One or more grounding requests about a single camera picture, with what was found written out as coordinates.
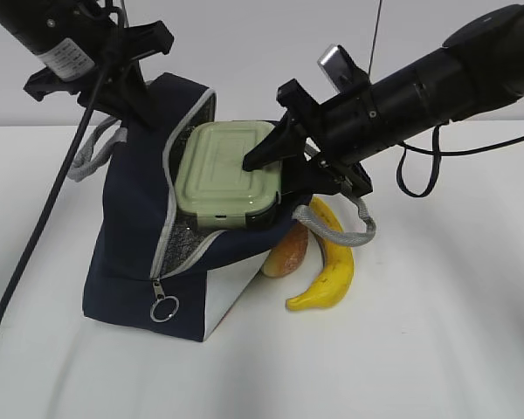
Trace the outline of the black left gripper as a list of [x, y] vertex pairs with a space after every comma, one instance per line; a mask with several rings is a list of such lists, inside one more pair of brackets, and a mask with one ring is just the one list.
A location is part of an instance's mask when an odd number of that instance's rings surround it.
[[93, 87], [105, 72], [94, 108], [119, 119], [133, 116], [151, 129], [159, 127], [162, 117], [139, 61], [169, 54], [174, 36], [161, 21], [126, 28], [111, 24], [97, 33], [97, 38], [82, 40], [62, 37], [39, 54], [45, 68], [29, 77], [24, 90], [37, 101], [51, 93], [67, 92], [76, 95], [80, 105], [88, 106]]

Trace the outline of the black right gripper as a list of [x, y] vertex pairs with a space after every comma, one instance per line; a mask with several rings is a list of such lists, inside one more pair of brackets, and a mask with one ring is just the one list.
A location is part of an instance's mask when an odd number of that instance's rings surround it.
[[271, 229], [282, 208], [303, 196], [370, 194], [373, 184], [361, 161], [385, 149], [380, 145], [364, 150], [383, 129], [382, 93], [383, 82], [379, 81], [319, 103], [297, 79], [279, 87], [277, 101], [286, 109], [286, 119], [274, 121], [272, 131], [242, 163], [246, 172], [277, 171], [279, 186], [270, 193], [267, 208], [245, 214], [245, 228]]

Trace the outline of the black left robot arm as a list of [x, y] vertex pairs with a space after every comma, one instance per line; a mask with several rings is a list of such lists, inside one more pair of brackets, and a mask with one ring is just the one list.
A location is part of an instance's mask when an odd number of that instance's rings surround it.
[[131, 26], [111, 1], [1, 0], [0, 25], [44, 65], [24, 85], [33, 99], [66, 92], [116, 119], [161, 124], [140, 62], [170, 52], [174, 36], [163, 21]]

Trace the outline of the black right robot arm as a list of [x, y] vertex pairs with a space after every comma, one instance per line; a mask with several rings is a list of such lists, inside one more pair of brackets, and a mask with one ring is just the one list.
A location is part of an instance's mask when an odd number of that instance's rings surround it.
[[372, 82], [336, 45], [321, 69], [336, 88], [316, 101], [296, 79], [276, 95], [285, 114], [244, 158], [245, 171], [281, 165], [283, 195], [369, 194], [362, 162], [448, 122], [524, 97], [524, 4], [472, 20], [435, 51]]

